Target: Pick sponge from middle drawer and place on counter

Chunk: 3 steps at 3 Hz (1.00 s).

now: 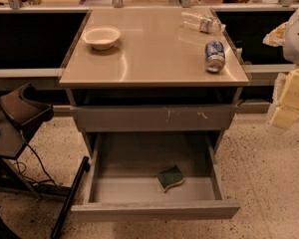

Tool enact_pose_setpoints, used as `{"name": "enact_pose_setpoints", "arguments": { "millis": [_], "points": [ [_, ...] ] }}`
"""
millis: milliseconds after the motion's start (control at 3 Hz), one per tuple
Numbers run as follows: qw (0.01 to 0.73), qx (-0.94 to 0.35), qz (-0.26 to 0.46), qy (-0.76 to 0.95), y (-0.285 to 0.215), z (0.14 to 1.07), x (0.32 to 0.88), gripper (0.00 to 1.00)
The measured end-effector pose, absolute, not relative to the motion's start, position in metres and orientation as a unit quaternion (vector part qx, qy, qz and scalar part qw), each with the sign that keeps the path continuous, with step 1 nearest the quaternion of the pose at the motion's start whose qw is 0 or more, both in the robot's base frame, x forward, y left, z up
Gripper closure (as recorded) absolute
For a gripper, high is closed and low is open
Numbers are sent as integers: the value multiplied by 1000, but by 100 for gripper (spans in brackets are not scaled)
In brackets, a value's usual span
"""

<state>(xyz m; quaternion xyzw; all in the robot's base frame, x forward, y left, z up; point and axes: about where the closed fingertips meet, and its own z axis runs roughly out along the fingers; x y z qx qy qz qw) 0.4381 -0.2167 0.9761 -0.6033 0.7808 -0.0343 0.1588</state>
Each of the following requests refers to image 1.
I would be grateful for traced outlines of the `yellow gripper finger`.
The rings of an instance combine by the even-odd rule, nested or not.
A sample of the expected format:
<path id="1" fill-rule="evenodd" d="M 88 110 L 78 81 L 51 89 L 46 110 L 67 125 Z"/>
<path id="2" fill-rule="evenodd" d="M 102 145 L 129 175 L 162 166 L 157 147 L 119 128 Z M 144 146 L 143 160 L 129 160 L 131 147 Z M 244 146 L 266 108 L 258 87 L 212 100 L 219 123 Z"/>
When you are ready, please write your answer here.
<path id="1" fill-rule="evenodd" d="M 276 128 L 288 129 L 297 120 L 299 120 L 299 112 L 285 110 L 280 107 L 274 108 L 269 114 L 269 124 Z"/>
<path id="2" fill-rule="evenodd" d="M 299 113 L 299 68 L 287 75 L 278 105 L 282 111 Z"/>

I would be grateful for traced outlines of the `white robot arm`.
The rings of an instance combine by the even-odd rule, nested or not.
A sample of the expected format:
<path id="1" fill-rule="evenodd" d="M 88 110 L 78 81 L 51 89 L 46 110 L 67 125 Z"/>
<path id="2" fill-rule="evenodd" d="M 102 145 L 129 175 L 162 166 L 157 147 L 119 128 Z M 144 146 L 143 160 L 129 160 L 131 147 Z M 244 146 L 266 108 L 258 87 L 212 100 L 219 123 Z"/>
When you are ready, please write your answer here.
<path id="1" fill-rule="evenodd" d="M 299 8 L 287 22 L 267 34 L 263 43 L 281 46 L 284 58 L 296 65 L 290 73 L 278 74 L 267 113 L 267 130 L 282 134 L 299 120 Z"/>

